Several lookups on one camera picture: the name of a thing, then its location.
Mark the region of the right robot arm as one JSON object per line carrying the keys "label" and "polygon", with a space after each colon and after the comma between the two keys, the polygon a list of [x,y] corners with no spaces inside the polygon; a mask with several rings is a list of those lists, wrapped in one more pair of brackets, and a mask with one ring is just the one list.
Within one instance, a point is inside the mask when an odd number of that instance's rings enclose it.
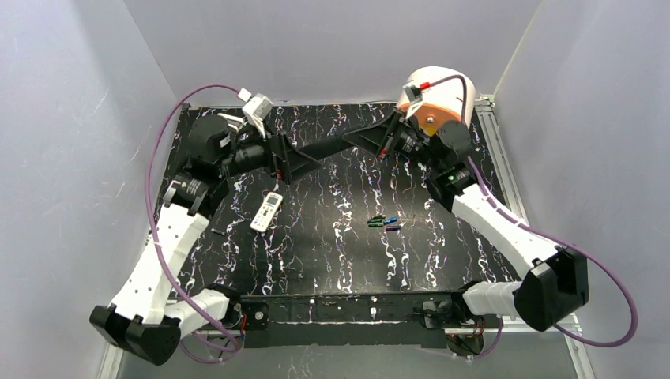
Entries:
{"label": "right robot arm", "polygon": [[474,227],[513,266],[518,281],[468,284],[454,294],[452,302],[465,317],[519,317],[543,332],[588,303],[586,257],[564,242],[529,231],[485,188],[471,162],[470,131],[462,122],[444,122],[436,134],[428,136],[393,114],[375,124],[348,129],[341,138],[378,156],[397,152],[424,165],[434,201]]}

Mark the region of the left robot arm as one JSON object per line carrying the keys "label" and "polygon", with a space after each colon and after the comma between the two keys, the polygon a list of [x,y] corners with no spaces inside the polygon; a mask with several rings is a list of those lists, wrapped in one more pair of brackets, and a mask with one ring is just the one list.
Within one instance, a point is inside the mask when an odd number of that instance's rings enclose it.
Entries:
{"label": "left robot arm", "polygon": [[156,366],[207,325],[229,338],[224,351],[241,347],[248,322],[241,294],[212,283],[189,295],[177,280],[228,195],[230,179],[266,169],[292,182],[339,151],[328,140],[296,148],[282,133],[235,125],[224,114],[194,121],[181,146],[182,159],[161,204],[147,206],[149,234],[134,270],[111,302],[96,306],[89,317],[110,344]]}

